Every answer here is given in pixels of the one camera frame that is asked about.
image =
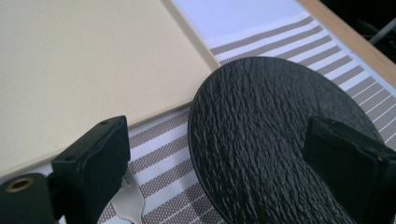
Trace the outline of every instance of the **table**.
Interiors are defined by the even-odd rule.
[[[226,1],[200,1],[200,5],[175,0],[183,16],[220,63],[257,54],[287,58],[317,70],[361,105],[384,140],[388,141],[388,146],[395,149],[395,65],[319,1],[299,2],[310,14],[296,2],[283,0],[268,1],[265,7],[257,9],[267,14],[230,13],[233,17],[227,18],[227,10],[221,11],[227,7]],[[263,3],[251,1],[249,6],[260,4]],[[280,11],[271,14],[274,8]],[[217,13],[222,17],[211,21],[210,17],[216,17]],[[278,18],[270,20],[269,17],[274,15]],[[245,23],[244,26],[243,22],[255,16],[263,16],[267,22],[253,26]],[[224,18],[237,18],[242,25],[231,24],[220,29],[221,26],[215,24],[221,24],[220,20]],[[213,27],[203,26],[205,22]],[[145,223],[223,222],[200,188],[191,166],[187,142],[188,115],[189,108],[184,107],[129,131],[130,169],[145,196]],[[48,174],[50,167],[43,165],[28,172]],[[107,206],[99,222],[128,223],[115,216],[111,205]]]

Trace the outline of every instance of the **placemat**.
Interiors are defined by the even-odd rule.
[[[394,89],[363,69],[318,21],[304,12],[277,24],[250,27],[205,40],[222,64],[247,56],[271,56],[303,64],[338,85],[366,112],[388,147],[396,148]],[[145,197],[144,223],[222,223],[192,169],[187,143],[189,109],[133,128],[130,169]],[[50,173],[48,164],[28,173]],[[129,223],[108,205],[99,223]]]

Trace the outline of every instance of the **beige tray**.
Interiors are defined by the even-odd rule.
[[[0,177],[190,102],[219,65],[183,22],[158,0],[0,2]]]

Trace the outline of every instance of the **utensil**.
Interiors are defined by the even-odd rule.
[[[122,179],[121,188],[111,199],[117,216],[126,218],[134,224],[142,223],[144,206],[143,194],[129,169]]]

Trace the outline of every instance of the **black plastic part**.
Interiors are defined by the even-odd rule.
[[[359,223],[389,224],[396,212],[396,152],[333,119],[309,120],[304,159]]]
[[[355,222],[303,160],[314,115],[381,141],[344,91],[302,65],[245,58],[205,81],[191,106],[190,153],[201,186],[225,221]]]
[[[0,186],[0,223],[54,223],[47,180],[41,174],[20,175]]]
[[[64,187],[67,223],[96,223],[120,189],[130,159],[127,121],[107,119],[80,137],[52,162]]]

